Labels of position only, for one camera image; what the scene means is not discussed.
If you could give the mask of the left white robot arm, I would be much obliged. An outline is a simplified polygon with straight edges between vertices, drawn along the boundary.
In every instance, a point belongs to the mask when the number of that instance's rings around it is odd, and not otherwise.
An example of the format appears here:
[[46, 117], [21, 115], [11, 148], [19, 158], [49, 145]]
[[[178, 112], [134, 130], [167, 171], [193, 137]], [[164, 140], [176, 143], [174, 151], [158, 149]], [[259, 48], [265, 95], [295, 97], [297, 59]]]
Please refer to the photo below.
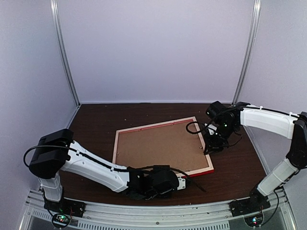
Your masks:
[[63, 198], [60, 171], [78, 174], [135, 200], [167, 196], [186, 187], [186, 181], [168, 165], [131, 168], [102, 159], [73, 140], [69, 129], [43, 136], [24, 155], [31, 151], [31, 161], [25, 165], [39, 178], [45, 199], [59, 213], [69, 209], [68, 200]]

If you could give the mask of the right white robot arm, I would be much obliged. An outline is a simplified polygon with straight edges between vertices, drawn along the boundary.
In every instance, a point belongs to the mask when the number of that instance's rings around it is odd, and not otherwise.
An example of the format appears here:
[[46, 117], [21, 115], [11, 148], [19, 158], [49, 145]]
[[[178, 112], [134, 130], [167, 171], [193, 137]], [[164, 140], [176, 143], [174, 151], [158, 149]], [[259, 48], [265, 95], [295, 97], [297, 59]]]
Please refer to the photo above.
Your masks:
[[289, 139], [269, 131], [247, 127], [240, 133], [230, 138], [235, 146], [210, 155], [214, 173], [201, 180], [207, 189], [204, 203], [247, 197], [290, 149]]

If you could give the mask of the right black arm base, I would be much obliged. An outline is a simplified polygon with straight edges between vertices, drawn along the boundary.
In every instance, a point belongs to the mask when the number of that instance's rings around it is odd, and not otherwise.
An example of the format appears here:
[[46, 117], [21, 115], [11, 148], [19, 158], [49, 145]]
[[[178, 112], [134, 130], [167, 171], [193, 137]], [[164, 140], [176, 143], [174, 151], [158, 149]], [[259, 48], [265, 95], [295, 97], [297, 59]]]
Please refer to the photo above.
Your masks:
[[260, 193], [255, 186], [249, 193], [248, 198], [241, 200], [233, 200], [229, 203], [230, 211], [233, 217], [246, 215], [254, 212], [260, 212], [270, 208], [271, 204], [268, 201], [268, 196]]

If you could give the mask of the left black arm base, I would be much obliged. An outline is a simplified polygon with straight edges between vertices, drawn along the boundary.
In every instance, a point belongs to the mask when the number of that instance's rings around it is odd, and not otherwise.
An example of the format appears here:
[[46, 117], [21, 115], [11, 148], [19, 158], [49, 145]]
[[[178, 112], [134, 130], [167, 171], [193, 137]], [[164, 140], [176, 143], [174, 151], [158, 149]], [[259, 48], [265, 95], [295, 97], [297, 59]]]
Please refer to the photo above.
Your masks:
[[75, 201], [64, 198], [64, 192], [62, 192], [59, 202], [51, 201], [47, 199], [46, 192], [43, 189], [44, 209], [55, 213], [61, 213], [70, 215], [73, 217], [82, 218], [85, 211], [85, 203], [81, 201]]

